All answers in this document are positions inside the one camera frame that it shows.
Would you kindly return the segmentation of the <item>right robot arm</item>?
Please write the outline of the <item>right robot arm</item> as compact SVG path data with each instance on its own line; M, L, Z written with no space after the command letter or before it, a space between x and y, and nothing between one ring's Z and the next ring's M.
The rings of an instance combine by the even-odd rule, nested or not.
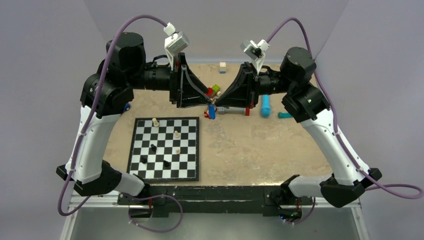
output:
M333 122L330 103L311 84L316 67L310 52L302 47L290 48L278 71L261 72L245 62L215 105L251 109L262 95L283 94L282 105L313 138L332 173L319 177L295 174L281 184L279 197L288 204L300 197L319 197L341 208L358 199L382 173L360 159L352 161L346 152L347 144L339 142L343 134Z

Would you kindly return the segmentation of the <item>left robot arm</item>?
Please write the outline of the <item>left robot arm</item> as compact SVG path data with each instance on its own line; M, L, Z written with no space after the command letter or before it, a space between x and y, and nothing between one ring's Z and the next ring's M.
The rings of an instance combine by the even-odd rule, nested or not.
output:
M74 181L83 197L118 191L138 205L149 199L149 185L135 174L122 172L103 159L124 107L134 99L134 90L167 91L177 108L209 105L207 87L189 70L184 49L189 40L183 32L170 34L164 42L168 64L146 61L145 42L135 32L124 32L106 44L106 57L84 83L80 124L73 152L56 172Z

